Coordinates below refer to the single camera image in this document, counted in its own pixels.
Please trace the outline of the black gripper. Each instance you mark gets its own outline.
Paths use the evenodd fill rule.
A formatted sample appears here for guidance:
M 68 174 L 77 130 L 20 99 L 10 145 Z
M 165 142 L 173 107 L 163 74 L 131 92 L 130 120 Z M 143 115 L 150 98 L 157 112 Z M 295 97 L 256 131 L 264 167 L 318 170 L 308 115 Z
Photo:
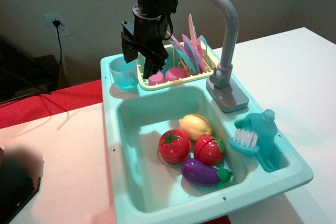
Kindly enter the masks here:
M 163 42 L 168 29 L 173 30 L 170 15 L 146 17 L 141 12 L 134 12 L 134 21 L 124 20 L 121 32 L 122 51 L 126 63 L 130 63 L 142 54 L 146 60 L 143 69 L 143 78 L 157 74 L 165 68 L 168 53 Z

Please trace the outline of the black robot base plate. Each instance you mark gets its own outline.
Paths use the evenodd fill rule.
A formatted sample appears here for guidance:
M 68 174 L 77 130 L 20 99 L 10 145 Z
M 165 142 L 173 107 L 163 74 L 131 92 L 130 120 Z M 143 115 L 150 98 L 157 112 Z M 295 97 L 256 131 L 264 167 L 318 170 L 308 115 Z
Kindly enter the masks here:
M 38 193 L 41 177 L 1 177 L 1 223 L 10 223 Z

